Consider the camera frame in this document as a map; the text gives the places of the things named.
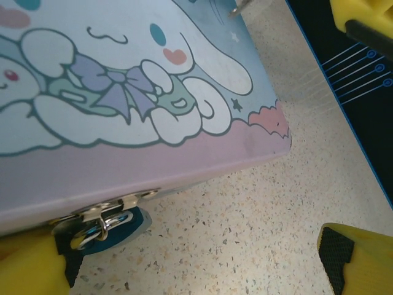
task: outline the terrazzo floor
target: terrazzo floor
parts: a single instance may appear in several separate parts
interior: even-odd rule
[[[290,154],[143,203],[150,229],[86,257],[72,295],[333,294],[316,250],[323,223],[393,235],[393,211],[295,20],[271,2],[243,18],[289,121]]]

